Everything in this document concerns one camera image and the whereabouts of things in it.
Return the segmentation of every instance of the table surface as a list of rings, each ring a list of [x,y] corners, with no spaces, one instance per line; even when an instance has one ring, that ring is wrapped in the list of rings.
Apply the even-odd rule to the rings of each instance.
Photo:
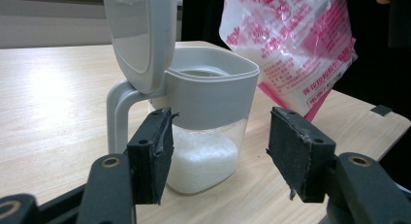
[[[177,43],[193,45],[206,44]],[[0,78],[0,198],[31,193],[43,204],[84,184],[94,160],[108,153],[106,99],[125,79],[112,46],[0,49]],[[166,187],[161,206],[137,206],[138,222],[318,223],[326,203],[290,201],[266,154],[272,106],[257,88],[232,176],[195,196]],[[411,122],[373,107],[332,91],[312,123],[336,141],[337,155],[378,160]],[[147,102],[130,109],[130,136],[147,112]]]

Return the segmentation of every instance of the wall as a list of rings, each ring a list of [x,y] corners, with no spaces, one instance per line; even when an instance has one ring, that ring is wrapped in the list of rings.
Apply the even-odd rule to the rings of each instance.
[[[0,0],[0,23],[0,48],[111,43],[103,0]]]

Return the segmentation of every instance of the white plastic bag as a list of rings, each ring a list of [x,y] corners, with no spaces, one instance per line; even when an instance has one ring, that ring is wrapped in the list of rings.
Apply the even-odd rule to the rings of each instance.
[[[275,103],[309,120],[357,58],[346,0],[225,0],[219,34],[260,66]]]

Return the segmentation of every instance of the white powder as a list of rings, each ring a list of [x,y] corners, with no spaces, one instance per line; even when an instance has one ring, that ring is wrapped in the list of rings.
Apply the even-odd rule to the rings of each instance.
[[[167,183],[178,193],[202,192],[236,169],[238,148],[227,137],[173,128],[174,154]]]

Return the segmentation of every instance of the open lid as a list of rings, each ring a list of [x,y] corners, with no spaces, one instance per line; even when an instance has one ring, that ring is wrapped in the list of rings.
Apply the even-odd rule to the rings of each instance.
[[[176,0],[104,0],[117,62],[141,93],[158,89],[174,55]]]

